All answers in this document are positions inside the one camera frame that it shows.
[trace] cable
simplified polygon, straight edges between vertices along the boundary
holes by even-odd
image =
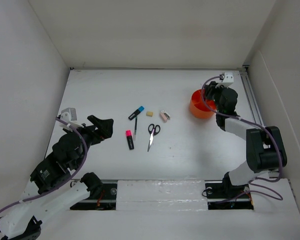
[[[203,101],[203,104],[212,112],[214,112],[215,114],[217,115],[220,115],[220,116],[223,116],[223,117],[226,117],[226,118],[231,118],[231,119],[237,119],[238,121],[242,121],[246,124],[249,124],[249,125],[252,125],[254,127],[258,127],[260,129],[262,129],[266,134],[267,136],[270,138],[273,146],[274,146],[274,149],[275,149],[275,152],[278,156],[278,159],[279,159],[279,175],[276,179],[274,180],[270,180],[270,179],[267,179],[267,178],[264,178],[264,177],[256,177],[254,180],[263,180],[263,181],[266,181],[266,182],[269,182],[269,183],[276,183],[278,182],[281,178],[282,178],[282,172],[283,172],[283,164],[282,164],[282,158],[281,158],[281,154],[280,154],[280,151],[279,151],[279,147],[274,139],[274,137],[271,135],[271,133],[262,125],[258,124],[258,123],[255,123],[255,122],[252,122],[252,121],[248,121],[248,120],[245,120],[245,119],[242,119],[242,118],[239,118],[237,116],[232,116],[232,115],[228,115],[228,114],[224,114],[224,113],[221,113],[221,112],[218,112],[214,109],[212,109],[205,101],[205,94],[204,94],[204,90],[205,90],[205,86],[207,85],[208,82],[210,82],[211,80],[214,80],[214,79],[220,79],[220,76],[214,76],[214,77],[211,77],[209,78],[207,81],[205,81],[205,83],[202,85],[202,88],[201,88],[201,98],[202,98],[202,101]],[[239,195],[233,197],[233,198],[230,198],[230,199],[226,199],[226,200],[223,200],[223,201],[218,201],[217,203],[219,204],[222,204],[222,203],[226,203],[226,202],[229,202],[229,201],[232,201],[232,200],[236,200],[237,198],[241,197],[242,195],[244,194],[248,194],[248,193],[258,193],[258,194],[262,194],[262,195],[265,195],[267,197],[270,197],[270,198],[273,198],[273,199],[276,199],[276,200],[279,200],[279,201],[282,201],[283,200],[283,197],[278,193],[276,192],[275,190],[269,188],[269,187],[266,187],[266,186],[262,186],[262,185],[258,185],[258,184],[255,184],[255,183],[252,183],[254,180],[251,180],[249,181],[249,184],[250,185],[254,185],[254,186],[257,186],[257,187],[260,187],[260,188],[264,188],[264,189],[267,189],[273,193],[275,193],[276,195],[279,196],[278,197],[275,197],[275,196],[271,196],[267,193],[264,193],[264,192],[261,192],[261,191],[256,191],[256,190],[248,190],[248,191],[245,191],[245,192],[242,192],[240,193]]]
[[[84,138],[82,137],[82,135],[78,132],[78,130],[75,127],[71,126],[70,124],[66,123],[65,121],[63,121],[63,120],[61,120],[61,119],[59,119],[57,117],[55,118],[55,120],[58,121],[58,122],[60,122],[60,123],[62,123],[62,124],[64,124],[64,125],[66,125],[66,126],[69,126],[69,128],[80,137],[80,139],[81,139],[81,141],[83,143],[83,147],[84,147],[84,156],[83,156],[83,160],[82,160],[80,166],[65,181],[63,181],[59,185],[55,186],[54,188],[50,189],[49,191],[46,191],[46,192],[42,193],[41,195],[29,197],[29,198],[26,198],[26,199],[23,199],[23,200],[20,200],[20,201],[15,201],[15,202],[13,202],[13,203],[5,206],[4,208],[0,209],[0,213],[2,213],[3,211],[5,211],[5,210],[7,210],[7,209],[9,209],[9,208],[11,208],[11,207],[13,207],[15,205],[20,204],[22,202],[25,203],[25,202],[33,201],[33,200],[36,200],[36,199],[40,199],[40,198],[42,198],[42,197],[44,197],[44,196],[46,196],[46,195],[48,195],[48,194],[50,194],[50,193],[58,190],[59,188],[61,188],[62,186],[64,186],[66,183],[68,183],[75,175],[77,175],[77,173],[83,167],[83,165],[84,165],[84,163],[85,163],[85,161],[87,159],[87,154],[88,154],[88,147],[87,147],[86,141],[84,140]]]

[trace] white table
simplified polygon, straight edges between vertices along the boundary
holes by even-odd
[[[114,119],[112,138],[90,148],[78,178],[95,172],[103,180],[177,181],[119,181],[117,210],[66,211],[51,220],[40,239],[300,240],[300,214],[286,179],[260,182],[280,192],[283,201],[252,194],[254,211],[207,210],[203,180],[222,179],[246,154],[245,142],[220,130],[215,117],[196,119],[188,110],[192,93],[221,72],[72,70],[60,110],[76,108],[79,123],[88,123],[91,114]],[[233,74],[237,112],[252,120],[240,75]],[[145,110],[138,117],[135,149],[129,150],[125,131],[135,122],[128,116],[140,105]],[[167,123],[158,116],[161,109],[172,116]],[[161,133],[147,152],[150,123],[160,124]],[[48,153],[63,134],[56,125]]]
[[[203,82],[221,74],[221,70],[72,70],[64,91],[60,111],[76,108],[78,122],[87,123],[87,116],[114,119],[113,136],[90,148],[78,178],[95,172],[101,179],[157,180],[206,179],[219,180],[246,159],[246,143],[222,131],[213,116],[197,119],[189,111],[194,91]],[[246,93],[238,71],[233,71],[238,93],[237,112],[252,120]],[[128,116],[137,108],[145,110],[138,116],[137,140],[129,150],[126,130],[133,132],[135,121]],[[171,120],[163,123],[160,110]],[[154,112],[153,117],[146,116]],[[159,124],[161,132],[154,137],[147,152],[149,124]],[[47,153],[64,134],[56,124]]]

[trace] wall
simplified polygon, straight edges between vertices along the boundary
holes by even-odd
[[[300,210],[300,0],[282,2],[248,73],[264,122],[280,127]]]
[[[42,161],[69,71],[26,0],[0,0],[0,208]]]
[[[275,0],[29,0],[69,67],[238,68]]]

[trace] pen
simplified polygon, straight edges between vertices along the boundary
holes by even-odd
[[[138,117],[136,116],[135,122],[134,122],[133,140],[136,140],[136,138],[137,138],[137,120],[138,120]]]

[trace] yellow eraser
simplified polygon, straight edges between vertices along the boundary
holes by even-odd
[[[153,113],[152,111],[147,111],[147,112],[146,112],[146,115],[147,115],[148,117],[152,117],[152,116],[154,115],[154,113]]]

